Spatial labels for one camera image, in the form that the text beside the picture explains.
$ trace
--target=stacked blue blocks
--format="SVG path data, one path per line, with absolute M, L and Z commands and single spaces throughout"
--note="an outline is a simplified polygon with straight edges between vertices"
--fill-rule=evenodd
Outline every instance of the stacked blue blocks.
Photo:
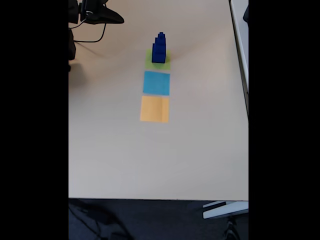
M 166 62 L 166 36 L 163 32 L 158 34 L 152 45 L 152 62 L 158 64 Z

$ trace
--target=table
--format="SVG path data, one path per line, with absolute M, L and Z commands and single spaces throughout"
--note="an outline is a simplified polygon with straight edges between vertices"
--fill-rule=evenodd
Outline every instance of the table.
M 110 0 L 125 23 L 77 44 L 69 198 L 247 201 L 249 123 L 227 0 Z M 75 40 L 96 40 L 83 24 Z M 146 50 L 171 51 L 169 122 L 140 121 Z
M 231 12 L 234 20 L 235 34 L 245 76 L 246 89 L 249 92 L 249 26 L 244 21 L 244 15 L 249 0 L 230 0 Z

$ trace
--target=dark floor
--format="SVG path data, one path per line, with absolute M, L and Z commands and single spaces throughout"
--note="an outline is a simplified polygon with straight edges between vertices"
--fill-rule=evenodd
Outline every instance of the dark floor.
M 202 201 L 172 200 L 109 200 L 86 199 L 86 203 L 103 206 L 120 219 L 134 240 L 223 240 L 227 218 L 204 220 Z M 71 207 L 91 228 L 97 230 L 95 221 Z M 236 217 L 236 229 L 241 240 L 248 240 L 248 215 Z M 117 225 L 102 225 L 101 236 L 122 233 Z M 69 211 L 69 239 L 95 240 L 88 230 Z

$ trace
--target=green sticky note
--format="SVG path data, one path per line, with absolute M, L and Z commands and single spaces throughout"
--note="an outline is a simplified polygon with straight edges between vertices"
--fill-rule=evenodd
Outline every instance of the green sticky note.
M 147 49 L 145 54 L 145 68 L 155 70 L 170 70 L 171 67 L 170 50 L 166 51 L 165 63 L 152 62 L 152 49 Z

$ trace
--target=blue sticky note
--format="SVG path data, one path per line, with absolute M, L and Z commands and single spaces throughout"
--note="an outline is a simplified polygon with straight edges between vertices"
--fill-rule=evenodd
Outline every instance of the blue sticky note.
M 170 74 L 154 71 L 145 71 L 143 93 L 169 96 Z

